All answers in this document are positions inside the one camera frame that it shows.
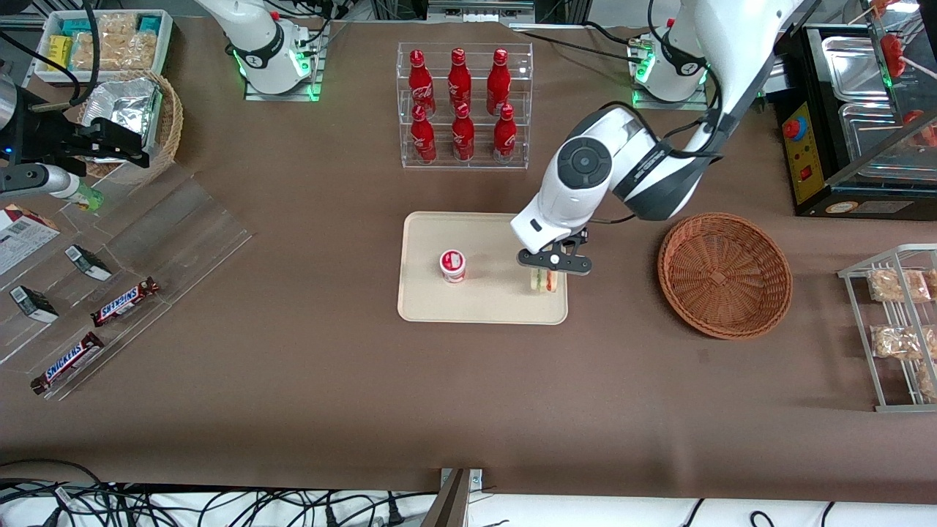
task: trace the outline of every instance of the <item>beige tray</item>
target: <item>beige tray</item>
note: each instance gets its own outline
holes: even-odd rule
[[[510,214],[414,212],[404,221],[397,312],[410,322],[559,324],[566,319],[566,275],[555,293],[530,289],[530,268],[517,263],[520,242]],[[442,279],[439,255],[466,256],[466,279]]]

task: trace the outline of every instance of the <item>aluminum foil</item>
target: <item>aluminum foil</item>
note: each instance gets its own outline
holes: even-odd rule
[[[156,140],[156,122],[162,94],[149,79],[101,83],[91,92],[82,124],[88,126],[96,117],[104,117],[133,130],[143,137],[148,149]],[[122,163],[117,158],[89,158],[94,163]]]

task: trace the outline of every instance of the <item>brown table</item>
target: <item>brown table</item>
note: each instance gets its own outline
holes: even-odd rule
[[[937,415],[871,411],[834,275],[937,233],[795,218],[771,112],[745,117],[681,214],[739,214],[784,250],[794,303],[766,337],[708,339],[672,313],[654,263],[673,221],[593,229],[595,270],[570,279],[559,326],[409,324],[395,310],[407,214],[520,210],[586,111],[629,96],[625,64],[534,41],[529,170],[407,172],[397,41],[528,38],[356,23],[330,47],[320,102],[258,103],[242,101],[214,21],[178,25],[178,160],[256,236],[65,401],[0,371],[3,458],[70,459],[110,481],[431,489],[458,465],[503,492],[937,501]],[[647,116],[658,130],[691,118]],[[597,215],[625,212],[610,198]]]

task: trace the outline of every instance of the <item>clear acrylic shelf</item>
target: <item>clear acrylic shelf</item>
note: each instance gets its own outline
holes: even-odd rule
[[[453,130],[455,119],[449,103],[447,77],[452,65],[452,51],[466,51],[466,65],[472,78],[471,120],[475,123],[475,156],[469,161],[459,161],[453,155]],[[508,164],[496,163],[494,131],[498,118],[485,109],[486,83],[491,70],[495,49],[508,52],[508,70],[511,72],[511,95],[514,106],[514,122],[517,135],[514,153]],[[413,120],[410,114],[413,99],[409,89],[409,54],[421,50],[426,68],[433,76],[433,93],[436,97],[436,113],[429,118],[436,136],[437,158],[429,164],[417,155],[409,129]],[[427,169],[526,169],[530,151],[530,115],[533,102],[533,45],[532,44],[462,44],[432,42],[401,42],[397,46],[397,114],[400,118],[400,160],[406,168]]]
[[[0,275],[0,369],[22,374],[23,390],[91,331],[104,347],[42,394],[66,397],[250,238],[182,167],[171,165],[149,184],[127,184],[141,180],[138,170],[125,163],[97,181],[105,202],[95,213],[74,205],[60,209],[50,218],[59,235]],[[72,244],[95,253],[112,276],[98,281],[84,275],[65,254]],[[92,312],[147,277],[158,293],[94,327]],[[45,294],[59,318],[44,324],[22,314],[9,296],[19,285]]]

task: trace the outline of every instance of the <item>acrylic display stand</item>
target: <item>acrylic display stand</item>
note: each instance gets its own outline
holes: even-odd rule
[[[453,121],[455,113],[449,102],[447,77],[452,67],[453,48],[466,51],[466,66],[471,73],[471,120],[475,123],[475,156],[459,161],[453,156]],[[517,125],[513,156],[508,164],[496,163],[493,157],[495,123],[498,117],[489,115],[485,108],[488,72],[491,71],[494,52],[504,48],[508,52],[508,70],[511,72],[511,94],[508,101],[514,106]],[[426,68],[433,76],[436,113],[429,118],[436,135],[437,158],[429,164],[413,147],[410,125],[413,98],[409,89],[409,54],[421,50]],[[406,168],[431,169],[526,169],[530,152],[530,112],[533,100],[533,45],[531,44],[466,44],[401,42],[397,46],[397,113],[400,116],[400,159]]]
[[[404,221],[397,312],[408,322],[560,324],[566,320],[567,280],[559,273],[554,293],[530,289],[530,268],[517,262],[521,249],[511,214],[414,212]],[[458,249],[466,278],[442,278],[439,256]]]
[[[96,212],[70,204],[48,217],[60,233],[0,275],[0,369],[22,373],[23,390],[93,331],[104,348],[43,394],[66,397],[250,238],[190,172],[172,164],[148,184],[122,183],[140,181],[139,170],[125,163],[98,180],[94,188],[105,202]],[[72,244],[94,252],[112,276],[98,281],[84,275],[65,254]],[[90,313],[147,277],[159,285],[157,294],[94,327]],[[45,294],[59,318],[44,324],[22,314],[9,295],[20,285]]]
[[[865,348],[866,358],[872,374],[872,383],[875,385],[875,395],[879,404],[876,412],[935,412],[937,401],[930,400],[921,393],[918,375],[930,377],[932,385],[937,386],[937,371],[931,360],[899,360],[897,358],[878,358],[872,353],[871,325],[890,325],[912,328],[917,335],[917,342],[928,342],[925,328],[937,323],[934,313],[934,302],[912,302],[905,280],[905,269],[934,269],[937,268],[937,245],[911,244],[902,245],[892,250],[873,256],[856,265],[847,267],[839,272],[839,277],[845,280],[846,291],[853,306],[855,322],[862,337],[862,346]],[[856,296],[856,289],[867,290],[867,276],[876,269],[895,269],[899,280],[903,299],[901,302],[860,302]],[[921,345],[924,356],[928,355],[928,345]],[[910,400],[890,400],[883,390],[883,378],[888,370],[887,365],[900,368],[901,375],[908,387]]]

